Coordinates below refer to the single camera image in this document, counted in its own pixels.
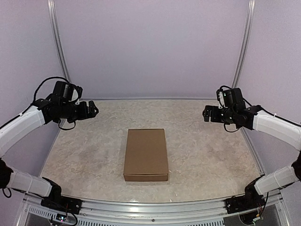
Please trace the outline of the brown cardboard box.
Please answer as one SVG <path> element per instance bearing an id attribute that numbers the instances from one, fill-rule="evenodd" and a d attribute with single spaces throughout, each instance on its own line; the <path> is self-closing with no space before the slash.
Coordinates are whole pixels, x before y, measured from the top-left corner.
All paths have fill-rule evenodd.
<path id="1" fill-rule="evenodd" d="M 123 176 L 127 182 L 168 181 L 164 129 L 128 130 Z"/>

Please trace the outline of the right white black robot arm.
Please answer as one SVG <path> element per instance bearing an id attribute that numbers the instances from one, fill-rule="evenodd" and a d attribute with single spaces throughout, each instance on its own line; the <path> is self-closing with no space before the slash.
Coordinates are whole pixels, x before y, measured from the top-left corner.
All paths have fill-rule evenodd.
<path id="1" fill-rule="evenodd" d="M 202 115 L 204 121 L 234 124 L 236 129 L 246 128 L 275 137 L 297 151 L 301 149 L 301 126 L 272 114 L 260 105 L 251 105 L 243 98 L 241 89 L 221 86 L 217 92 L 218 106 L 206 105 Z M 270 191 L 285 188 L 301 179 L 301 159 L 268 175 L 257 178 L 245 187 L 245 195 L 240 204 L 245 209 L 252 208 L 259 197 Z"/>

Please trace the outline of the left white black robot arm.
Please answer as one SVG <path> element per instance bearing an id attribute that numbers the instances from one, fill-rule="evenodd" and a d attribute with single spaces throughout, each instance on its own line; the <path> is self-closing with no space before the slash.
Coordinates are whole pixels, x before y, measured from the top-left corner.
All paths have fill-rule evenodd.
<path id="1" fill-rule="evenodd" d="M 56 77 L 53 92 L 45 99 L 33 101 L 20 114 L 6 122 L 0 128 L 0 155 L 3 157 L 18 141 L 34 130 L 50 122 L 60 124 L 62 120 L 76 124 L 77 121 L 94 118 L 99 110 L 94 101 L 81 101 L 82 87 L 70 83 L 63 77 Z M 9 167 L 0 161 L 0 187 L 2 190 L 13 189 L 26 194 L 45 198 L 55 209 L 62 209 L 66 199 L 62 189 L 55 182 L 40 178 Z"/>

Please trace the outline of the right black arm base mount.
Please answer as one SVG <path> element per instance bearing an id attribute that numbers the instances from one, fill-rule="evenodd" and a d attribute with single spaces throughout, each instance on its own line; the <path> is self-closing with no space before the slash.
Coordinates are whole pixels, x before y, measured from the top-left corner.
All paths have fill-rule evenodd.
<path id="1" fill-rule="evenodd" d="M 265 205 L 263 196 L 255 199 L 247 199 L 245 195 L 232 196 L 231 198 L 225 199 L 224 204 L 228 214 L 238 213 L 246 210 L 251 210 Z"/>

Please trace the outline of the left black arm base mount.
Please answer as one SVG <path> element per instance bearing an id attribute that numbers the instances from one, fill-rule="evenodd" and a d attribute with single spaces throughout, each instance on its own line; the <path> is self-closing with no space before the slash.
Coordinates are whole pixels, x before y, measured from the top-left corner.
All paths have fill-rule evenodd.
<path id="1" fill-rule="evenodd" d="M 81 210 L 82 202 L 81 199 L 61 196 L 58 201 L 53 201 L 48 197 L 45 197 L 40 204 L 41 206 L 52 210 L 78 215 Z"/>

